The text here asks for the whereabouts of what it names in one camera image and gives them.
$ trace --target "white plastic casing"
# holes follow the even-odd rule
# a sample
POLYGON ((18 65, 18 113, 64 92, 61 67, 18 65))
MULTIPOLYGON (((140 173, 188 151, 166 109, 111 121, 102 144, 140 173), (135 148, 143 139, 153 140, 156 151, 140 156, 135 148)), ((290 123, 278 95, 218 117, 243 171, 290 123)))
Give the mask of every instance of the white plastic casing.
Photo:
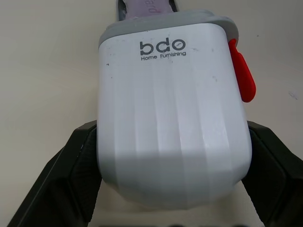
POLYGON ((220 26, 109 38, 99 67, 98 164, 122 196, 187 209, 228 194, 246 175, 250 135, 220 26))

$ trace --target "white background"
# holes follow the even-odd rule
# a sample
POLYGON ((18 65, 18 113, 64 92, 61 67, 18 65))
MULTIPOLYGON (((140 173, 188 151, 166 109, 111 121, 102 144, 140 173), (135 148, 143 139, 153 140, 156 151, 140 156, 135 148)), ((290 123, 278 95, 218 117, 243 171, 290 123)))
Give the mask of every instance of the white background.
MULTIPOLYGON (((303 158, 301 0, 178 0, 181 10, 232 18, 257 84, 245 104, 303 158)), ((4 0, 0 3, 0 225, 10 221, 46 162, 72 131, 97 118, 98 39, 116 19, 114 0, 4 0)), ((249 224, 260 227, 243 186, 188 211, 140 208, 102 185, 91 227, 249 224)))

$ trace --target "plastic container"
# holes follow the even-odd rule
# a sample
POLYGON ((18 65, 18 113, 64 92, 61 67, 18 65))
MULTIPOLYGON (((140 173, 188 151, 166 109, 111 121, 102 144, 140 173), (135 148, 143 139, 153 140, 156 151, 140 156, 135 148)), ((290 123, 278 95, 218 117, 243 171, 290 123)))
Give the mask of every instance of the plastic container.
POLYGON ((99 42, 98 164, 145 206, 187 209, 230 193, 251 141, 228 42, 206 10, 125 20, 99 42))

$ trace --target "purple strap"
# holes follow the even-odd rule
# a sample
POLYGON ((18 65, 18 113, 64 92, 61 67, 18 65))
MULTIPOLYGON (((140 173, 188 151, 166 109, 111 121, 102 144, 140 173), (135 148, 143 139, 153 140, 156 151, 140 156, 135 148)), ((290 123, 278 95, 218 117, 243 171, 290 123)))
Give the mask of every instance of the purple strap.
POLYGON ((169 0, 123 0, 126 4, 126 19, 172 13, 169 0))

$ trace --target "red tab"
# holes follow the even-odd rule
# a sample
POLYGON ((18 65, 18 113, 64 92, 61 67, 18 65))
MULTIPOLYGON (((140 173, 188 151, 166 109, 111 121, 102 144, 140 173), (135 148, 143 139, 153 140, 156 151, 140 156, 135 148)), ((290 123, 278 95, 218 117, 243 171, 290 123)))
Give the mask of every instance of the red tab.
POLYGON ((256 85, 242 54, 237 51, 236 42, 237 40, 232 39, 228 45, 242 101, 249 103, 256 95, 256 85))

